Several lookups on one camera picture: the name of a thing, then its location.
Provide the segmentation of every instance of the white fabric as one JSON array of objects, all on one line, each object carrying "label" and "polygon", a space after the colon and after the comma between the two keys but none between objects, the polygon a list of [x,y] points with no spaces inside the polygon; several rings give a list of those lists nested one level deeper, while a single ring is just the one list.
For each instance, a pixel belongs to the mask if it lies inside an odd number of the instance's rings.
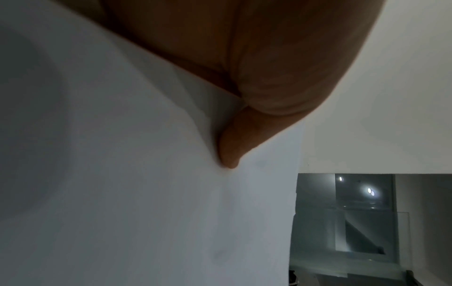
[{"label": "white fabric", "polygon": [[223,91],[52,2],[0,41],[0,285],[288,284],[300,126],[227,170]]}]

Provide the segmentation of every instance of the glass railing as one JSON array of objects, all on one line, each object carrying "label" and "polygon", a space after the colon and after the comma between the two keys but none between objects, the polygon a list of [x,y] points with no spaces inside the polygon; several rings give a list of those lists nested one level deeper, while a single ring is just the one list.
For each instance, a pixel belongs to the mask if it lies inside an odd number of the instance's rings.
[{"label": "glass railing", "polygon": [[404,280],[412,268],[408,213],[297,207],[290,267]]}]

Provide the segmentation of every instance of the white sheet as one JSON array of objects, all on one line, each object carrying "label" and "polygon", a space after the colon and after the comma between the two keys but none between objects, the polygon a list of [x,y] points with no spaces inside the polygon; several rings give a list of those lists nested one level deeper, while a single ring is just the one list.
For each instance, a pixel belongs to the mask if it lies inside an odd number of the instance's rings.
[{"label": "white sheet", "polygon": [[287,285],[299,126],[227,170],[223,91],[44,0],[0,41],[0,285]]}]

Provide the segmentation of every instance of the skin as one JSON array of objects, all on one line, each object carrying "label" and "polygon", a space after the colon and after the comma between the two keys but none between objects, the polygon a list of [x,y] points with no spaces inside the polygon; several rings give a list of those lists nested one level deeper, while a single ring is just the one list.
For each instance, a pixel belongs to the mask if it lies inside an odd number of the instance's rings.
[{"label": "skin", "polygon": [[240,96],[218,155],[240,158],[316,109],[356,58],[384,0],[104,0],[151,51]]}]

